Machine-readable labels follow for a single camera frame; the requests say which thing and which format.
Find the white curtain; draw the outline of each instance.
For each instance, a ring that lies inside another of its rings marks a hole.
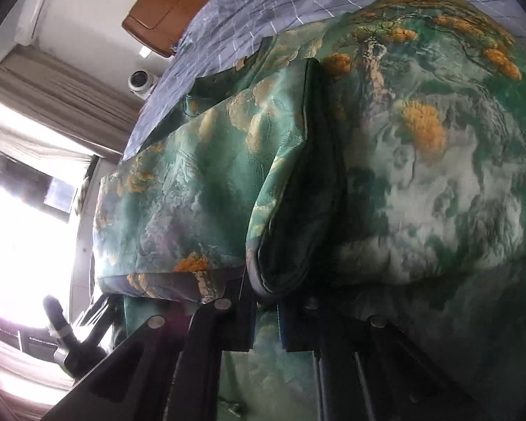
[[[0,341],[0,395],[20,419],[40,419],[72,384],[53,362],[41,361]]]
[[[0,150],[70,185],[82,185],[91,156],[62,149],[46,142],[0,128]]]

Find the wall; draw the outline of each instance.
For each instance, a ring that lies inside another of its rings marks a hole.
[[[162,74],[168,61],[139,56],[142,45],[121,27],[136,0],[48,0],[38,46],[58,59],[130,94],[128,76],[146,68]]]
[[[24,0],[18,0],[0,25],[0,62],[14,48],[15,28]]]

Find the bed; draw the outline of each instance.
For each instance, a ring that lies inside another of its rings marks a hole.
[[[192,20],[177,54],[144,104],[122,161],[138,153],[157,123],[197,77],[232,67],[261,40],[286,29],[345,12],[374,0],[210,0]],[[526,43],[526,12],[517,0],[467,0]]]

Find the green garment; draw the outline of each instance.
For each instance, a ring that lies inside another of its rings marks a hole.
[[[297,118],[310,58],[326,75],[329,109],[315,121],[334,122],[332,138],[308,137]],[[357,285],[345,311],[385,313],[496,419],[517,414],[526,402],[526,49],[464,0],[377,0],[280,33],[243,66],[197,80],[153,145],[102,183],[102,289],[194,299],[187,276],[211,299],[231,276],[217,274],[245,262],[264,287],[292,289],[291,269],[300,267],[299,283],[307,268],[296,261],[315,256],[315,243],[293,246],[287,281],[259,270],[254,255],[273,218],[298,206],[280,199],[315,139],[342,153],[345,191],[333,220],[331,207],[313,212],[311,189],[299,209],[327,231],[312,278]]]

